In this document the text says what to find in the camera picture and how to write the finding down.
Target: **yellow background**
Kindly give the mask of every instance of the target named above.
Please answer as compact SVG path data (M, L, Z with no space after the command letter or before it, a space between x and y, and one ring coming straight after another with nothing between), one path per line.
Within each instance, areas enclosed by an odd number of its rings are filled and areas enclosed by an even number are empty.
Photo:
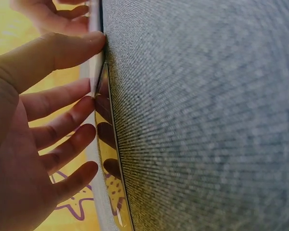
M8 0L0 0L0 54L8 52L13 48L21 46L30 40L38 37L38 33L32 26L31 22L27 20L21 14L12 11L9 8ZM55 86L69 83L79 77L79 67L56 71L47 76L40 83L33 86L27 92L36 92L45 89L49 89ZM47 118L34 121L31 126L40 126L51 119L58 116L63 111L66 111L69 107L66 107ZM41 154L48 152L53 147L43 150ZM84 152L76 157L71 163L64 167L61 171L65 175L70 175L80 165L86 161ZM58 174L54 174L56 180L62 180L62 177ZM80 213L80 207L78 201L81 198L93 198L93 194L90 190L85 189L85 192L81 191L75 195L75 199L68 200L63 204L70 203L76 213ZM82 203L84 208L85 219L79 221L72 216L67 208L55 210L36 230L37 231L98 231L99 225L97 215L95 211L94 201L84 201Z

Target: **finger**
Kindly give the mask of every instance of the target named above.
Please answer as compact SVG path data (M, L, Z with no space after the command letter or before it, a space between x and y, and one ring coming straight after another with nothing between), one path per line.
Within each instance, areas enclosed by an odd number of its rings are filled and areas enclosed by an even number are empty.
M101 32L84 38L47 34L0 56L0 78L19 93L57 69L70 68L99 53L105 43Z
M75 22L77 21L77 22L82 23L86 26L89 26L89 18L86 16L81 16L81 17L75 18L75 19L73 19L73 21L75 21Z
M55 33L78 36L88 32L83 24L57 15L56 12L51 11L51 9L44 4L33 5L26 14L28 18L40 27Z
M121 179L121 172L119 167L119 161L116 159L106 159L103 163L104 168L110 175L114 176L115 178Z
M108 123L112 124L109 99L102 95L97 95L95 99L95 109Z
M116 149L115 134L114 134L113 127L110 124L108 124L106 122L98 124L97 125L97 134L98 134L98 137L103 142L108 144L113 149Z
M89 0L57 0L58 3L61 4L69 4L69 5L78 5L84 2L87 2Z
M38 25L34 25L35 29L39 32L40 35L46 35L49 33L49 31L45 30L42 27L39 27Z
M53 174L73 160L94 140L95 134L94 126L85 124L50 153L41 155L40 160L48 174Z
M74 19L86 14L87 12L89 12L89 7L81 5L72 9L71 11L68 10L57 11L57 15L67 19Z
M47 148L76 130L93 110L93 100L90 96L86 96L48 125L31 128L37 149Z
M87 186L98 170L97 163L90 161L83 164L71 176L54 184L58 196L58 204L68 200Z
M21 95L28 121L46 117L90 92L90 79L84 78L38 93Z

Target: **fingernail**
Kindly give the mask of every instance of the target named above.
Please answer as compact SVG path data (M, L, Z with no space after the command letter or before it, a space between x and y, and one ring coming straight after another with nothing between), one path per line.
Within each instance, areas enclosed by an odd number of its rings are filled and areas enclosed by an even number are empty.
M85 35L83 38L85 40L87 40L88 42L93 42L96 40L103 39L104 37L105 37L105 35L102 32L93 31L93 32L90 32L89 34Z
M87 171L88 174L92 174L92 175L96 175L97 171L98 171L98 164L94 161L88 161L90 166L88 166L88 168L86 168L85 170Z

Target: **speaker grille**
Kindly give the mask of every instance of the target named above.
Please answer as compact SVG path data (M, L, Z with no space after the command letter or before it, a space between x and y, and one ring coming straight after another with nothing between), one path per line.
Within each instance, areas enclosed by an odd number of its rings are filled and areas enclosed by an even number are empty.
M135 230L289 230L289 0L103 5Z

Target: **skin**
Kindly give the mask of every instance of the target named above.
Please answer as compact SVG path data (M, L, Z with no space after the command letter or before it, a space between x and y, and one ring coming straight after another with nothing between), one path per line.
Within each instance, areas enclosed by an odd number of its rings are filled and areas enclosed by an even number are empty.
M85 95L89 79L32 94L22 94L49 73L73 67L100 52L100 32L85 38L59 34L42 36L0 56L0 231L31 231L55 207L85 187L98 166L87 162L67 179L52 184L49 175L75 158L95 137L95 128L82 122L94 110ZM76 102L68 112L42 127L33 121ZM48 154L38 151L80 128Z
M58 3L78 5L88 0L58 0ZM10 0L10 6L29 18L40 33L55 32L69 36L84 35L88 32L89 8L85 5L73 10L57 10L53 0Z

